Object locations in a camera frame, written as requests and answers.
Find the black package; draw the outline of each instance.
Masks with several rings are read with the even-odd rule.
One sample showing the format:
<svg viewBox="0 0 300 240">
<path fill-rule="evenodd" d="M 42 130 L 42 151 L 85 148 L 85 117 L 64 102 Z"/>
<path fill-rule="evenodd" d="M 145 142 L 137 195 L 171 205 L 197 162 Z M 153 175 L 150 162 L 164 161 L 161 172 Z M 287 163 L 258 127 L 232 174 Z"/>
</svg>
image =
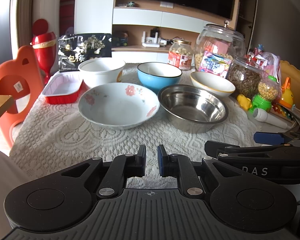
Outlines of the black package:
<svg viewBox="0 0 300 240">
<path fill-rule="evenodd" d="M 82 33 L 59 38 L 59 71 L 76 71 L 80 63 L 98 57 L 111 57 L 111 34 Z"/>
</svg>

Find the crosshair symbol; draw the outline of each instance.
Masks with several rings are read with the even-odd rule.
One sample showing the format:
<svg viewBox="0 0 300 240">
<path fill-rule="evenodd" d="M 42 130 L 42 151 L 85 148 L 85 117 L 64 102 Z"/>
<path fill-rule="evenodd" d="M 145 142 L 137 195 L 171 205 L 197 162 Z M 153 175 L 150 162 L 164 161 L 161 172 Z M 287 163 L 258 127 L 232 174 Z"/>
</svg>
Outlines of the crosshair symbol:
<svg viewBox="0 0 300 240">
<path fill-rule="evenodd" d="M 146 194 L 149 195 L 149 196 L 153 196 L 153 195 L 155 195 L 156 193 L 154 193 L 153 191 L 149 191 L 149 192 L 147 192 Z"/>
</svg>

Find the red lid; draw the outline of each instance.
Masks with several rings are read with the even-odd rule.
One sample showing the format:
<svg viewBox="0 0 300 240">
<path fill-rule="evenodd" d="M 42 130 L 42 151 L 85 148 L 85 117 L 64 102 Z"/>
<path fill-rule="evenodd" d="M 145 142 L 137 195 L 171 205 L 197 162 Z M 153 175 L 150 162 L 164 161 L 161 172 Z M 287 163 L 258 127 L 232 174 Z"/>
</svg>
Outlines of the red lid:
<svg viewBox="0 0 300 240">
<path fill-rule="evenodd" d="M 54 32 L 41 34 L 32 38 L 31 45 L 39 44 L 42 42 L 52 41 L 56 38 Z"/>
<path fill-rule="evenodd" d="M 48 31 L 48 22 L 45 19 L 39 19 L 32 25 L 32 34 L 34 36 L 39 36 Z"/>
</svg>

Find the white label sticker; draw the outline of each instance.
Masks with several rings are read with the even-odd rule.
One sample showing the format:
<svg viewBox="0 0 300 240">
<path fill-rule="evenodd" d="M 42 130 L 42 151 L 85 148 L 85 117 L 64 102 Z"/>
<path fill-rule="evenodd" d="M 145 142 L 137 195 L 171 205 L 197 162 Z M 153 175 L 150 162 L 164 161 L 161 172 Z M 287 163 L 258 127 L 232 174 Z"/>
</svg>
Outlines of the white label sticker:
<svg viewBox="0 0 300 240">
<path fill-rule="evenodd" d="M 15 83 L 13 86 L 14 86 L 14 89 L 15 89 L 18 93 L 21 92 L 21 91 L 23 90 L 23 87 L 22 87 L 20 81 L 18 81 L 17 83 Z"/>
</svg>

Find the yellow chair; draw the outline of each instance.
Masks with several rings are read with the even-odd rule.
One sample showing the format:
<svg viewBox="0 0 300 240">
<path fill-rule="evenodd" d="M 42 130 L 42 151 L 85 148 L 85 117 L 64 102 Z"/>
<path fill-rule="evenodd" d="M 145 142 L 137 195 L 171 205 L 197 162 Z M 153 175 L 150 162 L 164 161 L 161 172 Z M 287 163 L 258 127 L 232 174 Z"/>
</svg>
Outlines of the yellow chair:
<svg viewBox="0 0 300 240">
<path fill-rule="evenodd" d="M 288 61 L 280 61 L 281 83 L 286 80 L 286 77 L 291 78 L 291 91 L 293 93 L 294 104 L 300 109 L 300 70 Z"/>
</svg>

